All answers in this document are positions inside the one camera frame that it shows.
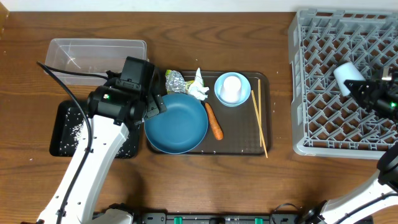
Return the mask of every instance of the clear plastic container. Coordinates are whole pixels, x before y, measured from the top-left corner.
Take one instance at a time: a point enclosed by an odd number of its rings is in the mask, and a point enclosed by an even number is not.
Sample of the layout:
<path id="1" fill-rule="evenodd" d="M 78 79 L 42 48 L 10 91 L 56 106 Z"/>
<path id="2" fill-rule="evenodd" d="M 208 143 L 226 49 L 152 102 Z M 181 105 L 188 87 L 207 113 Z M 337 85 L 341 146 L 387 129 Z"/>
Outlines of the clear plastic container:
<path id="1" fill-rule="evenodd" d="M 92 73 L 107 77 L 106 71 L 121 72 L 127 56 L 147 60 L 143 40 L 53 39 L 45 64 L 70 72 Z M 102 85 L 105 80 L 79 77 L 59 72 L 54 74 L 67 85 Z"/>

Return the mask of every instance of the brown tray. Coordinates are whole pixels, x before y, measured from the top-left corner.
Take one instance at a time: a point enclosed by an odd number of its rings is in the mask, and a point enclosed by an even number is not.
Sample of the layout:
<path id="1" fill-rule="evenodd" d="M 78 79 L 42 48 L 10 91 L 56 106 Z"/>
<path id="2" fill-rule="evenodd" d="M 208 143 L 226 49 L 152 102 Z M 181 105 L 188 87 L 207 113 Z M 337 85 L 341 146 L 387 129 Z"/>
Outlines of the brown tray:
<path id="1" fill-rule="evenodd" d="M 193 80 L 196 72 L 182 72 L 186 81 Z M 243 104 L 230 108 L 220 103 L 214 93 L 214 85 L 217 78 L 225 72 L 201 72 L 205 86 L 210 90 L 207 92 L 206 102 L 213 108 L 214 114 L 220 124 L 224 139 L 217 141 L 209 126 L 204 140 L 194 149 L 185 154 L 189 155 L 230 155 L 230 156 L 263 156 L 264 148 L 260 147 L 260 134 L 257 124 L 256 112 L 254 111 L 252 97 L 250 96 Z M 267 77 L 258 72 L 240 72 L 244 75 L 254 90 L 258 106 L 258 79 L 261 80 L 261 119 L 262 130 L 267 150 L 272 147 L 271 129 L 271 103 L 269 96 L 269 82 Z M 155 147 L 147 140 L 148 148 L 159 154 Z"/>

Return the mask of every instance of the crumpled foil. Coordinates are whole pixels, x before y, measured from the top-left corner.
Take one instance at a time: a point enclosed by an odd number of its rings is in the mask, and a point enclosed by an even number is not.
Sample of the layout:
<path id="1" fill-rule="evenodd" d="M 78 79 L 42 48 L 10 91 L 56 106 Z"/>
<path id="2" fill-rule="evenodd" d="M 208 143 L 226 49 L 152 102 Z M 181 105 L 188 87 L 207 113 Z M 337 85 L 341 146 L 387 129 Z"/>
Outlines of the crumpled foil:
<path id="1" fill-rule="evenodd" d="M 166 89 L 167 92 L 173 91 L 175 93 L 187 93 L 185 88 L 185 80 L 181 73 L 177 71 L 170 71 L 166 74 Z"/>

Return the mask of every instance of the tray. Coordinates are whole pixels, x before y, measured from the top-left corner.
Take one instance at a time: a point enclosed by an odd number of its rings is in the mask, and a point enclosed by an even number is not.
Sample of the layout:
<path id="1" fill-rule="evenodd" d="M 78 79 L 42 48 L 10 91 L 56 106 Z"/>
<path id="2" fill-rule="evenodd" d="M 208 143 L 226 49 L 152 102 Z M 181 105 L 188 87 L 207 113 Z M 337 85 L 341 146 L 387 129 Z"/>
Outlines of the tray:
<path id="1" fill-rule="evenodd" d="M 182 75 L 186 81 L 189 81 L 194 80 L 195 73 L 182 72 Z M 224 132 L 224 139 L 217 141 L 209 126 L 204 140 L 196 148 L 185 154 L 262 156 L 265 153 L 264 148 L 260 147 L 259 128 L 251 96 L 246 102 L 235 108 L 222 105 L 215 96 L 214 84 L 217 78 L 224 73 L 226 72 L 201 72 L 205 86 L 210 88 L 206 102 L 213 108 L 217 121 Z M 257 72 L 240 72 L 240 74 L 248 78 L 251 88 L 254 90 L 256 101 L 258 101 L 258 79 L 261 80 L 262 130 L 267 150 L 270 151 L 272 147 L 272 129 L 268 79 Z M 152 152 L 164 154 L 152 147 L 148 140 L 147 145 Z"/>
<path id="2" fill-rule="evenodd" d="M 87 104 L 85 101 L 80 101 L 80 106 L 83 110 L 86 110 Z M 79 132 L 79 125 L 81 124 L 83 124 L 83 117 L 74 103 L 70 100 L 60 103 L 51 137 L 50 154 L 53 156 L 73 156 L 77 148 L 75 136 Z M 138 143 L 139 130 L 130 131 L 126 142 L 119 149 L 115 158 L 129 159 L 136 156 Z"/>
<path id="3" fill-rule="evenodd" d="M 293 149 L 306 156 L 380 159 L 398 141 L 394 122 L 343 97 L 333 71 L 352 61 L 365 78 L 398 68 L 398 13 L 297 12 L 289 27 Z"/>

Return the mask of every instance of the wall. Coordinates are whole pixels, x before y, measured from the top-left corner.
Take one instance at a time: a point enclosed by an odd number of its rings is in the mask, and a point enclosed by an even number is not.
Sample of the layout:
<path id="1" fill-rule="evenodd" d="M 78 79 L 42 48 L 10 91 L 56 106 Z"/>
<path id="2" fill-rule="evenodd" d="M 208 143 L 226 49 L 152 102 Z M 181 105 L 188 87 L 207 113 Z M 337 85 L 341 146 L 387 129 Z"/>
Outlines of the wall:
<path id="1" fill-rule="evenodd" d="M 0 3 L 0 40 L 3 32 L 3 25 L 8 17 L 8 10 Z"/>
<path id="2" fill-rule="evenodd" d="M 398 11 L 398 0 L 0 0 L 10 11 L 287 12 L 301 7 Z"/>

